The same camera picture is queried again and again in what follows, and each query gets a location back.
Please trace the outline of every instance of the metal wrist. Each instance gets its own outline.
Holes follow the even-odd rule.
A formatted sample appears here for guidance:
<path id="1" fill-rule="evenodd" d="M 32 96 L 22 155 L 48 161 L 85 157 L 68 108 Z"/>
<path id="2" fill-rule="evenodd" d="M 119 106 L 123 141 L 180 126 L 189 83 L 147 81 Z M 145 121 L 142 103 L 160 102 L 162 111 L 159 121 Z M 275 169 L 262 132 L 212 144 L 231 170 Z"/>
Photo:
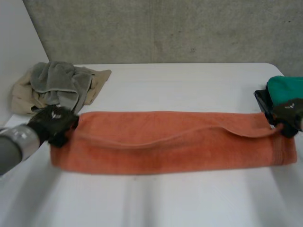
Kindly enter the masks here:
<path id="1" fill-rule="evenodd" d="M 11 139 L 19 147 L 22 161 L 34 154 L 40 147 L 39 137 L 35 131 L 23 124 L 0 131 L 0 136 Z"/>

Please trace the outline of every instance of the crumpled cloth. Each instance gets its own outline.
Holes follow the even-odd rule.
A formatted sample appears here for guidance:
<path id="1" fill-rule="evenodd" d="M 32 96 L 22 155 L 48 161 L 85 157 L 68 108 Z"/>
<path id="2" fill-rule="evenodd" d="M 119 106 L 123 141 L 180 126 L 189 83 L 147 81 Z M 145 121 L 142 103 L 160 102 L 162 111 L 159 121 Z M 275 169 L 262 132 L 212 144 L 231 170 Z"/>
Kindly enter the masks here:
<path id="1" fill-rule="evenodd" d="M 14 85 L 12 112 L 34 115 L 35 109 L 61 105 L 77 113 L 94 101 L 110 74 L 66 62 L 38 63 Z"/>

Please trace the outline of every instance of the teal towel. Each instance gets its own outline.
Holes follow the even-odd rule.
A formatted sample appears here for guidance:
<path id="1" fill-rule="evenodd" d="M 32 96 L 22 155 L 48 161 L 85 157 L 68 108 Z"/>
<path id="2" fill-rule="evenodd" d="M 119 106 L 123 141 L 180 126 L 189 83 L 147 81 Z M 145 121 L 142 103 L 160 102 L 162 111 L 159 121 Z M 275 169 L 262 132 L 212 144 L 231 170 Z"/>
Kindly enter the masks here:
<path id="1" fill-rule="evenodd" d="M 267 83 L 273 106 L 294 98 L 303 98 L 303 77 L 275 76 Z"/>

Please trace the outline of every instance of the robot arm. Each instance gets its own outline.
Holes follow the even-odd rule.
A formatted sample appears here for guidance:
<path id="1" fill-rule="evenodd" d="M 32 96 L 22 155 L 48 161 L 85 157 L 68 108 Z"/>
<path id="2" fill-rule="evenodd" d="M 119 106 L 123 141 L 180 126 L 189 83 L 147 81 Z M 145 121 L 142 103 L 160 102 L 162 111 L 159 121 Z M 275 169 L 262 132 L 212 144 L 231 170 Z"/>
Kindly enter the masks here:
<path id="1" fill-rule="evenodd" d="M 48 141 L 61 147 L 67 142 L 66 131 L 75 129 L 79 117 L 64 107 L 47 106 L 28 124 L 0 131 L 0 175 L 29 158 Z"/>

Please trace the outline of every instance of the orange towel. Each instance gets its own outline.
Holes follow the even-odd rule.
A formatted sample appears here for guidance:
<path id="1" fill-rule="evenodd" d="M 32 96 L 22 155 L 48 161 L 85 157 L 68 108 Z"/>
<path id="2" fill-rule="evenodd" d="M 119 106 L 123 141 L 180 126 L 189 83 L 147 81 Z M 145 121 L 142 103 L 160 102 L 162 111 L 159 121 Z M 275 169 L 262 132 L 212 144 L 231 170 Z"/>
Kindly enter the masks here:
<path id="1" fill-rule="evenodd" d="M 160 174 L 287 165 L 294 139 L 271 129 L 265 116 L 238 113 L 91 112 L 54 166 L 88 174 Z"/>

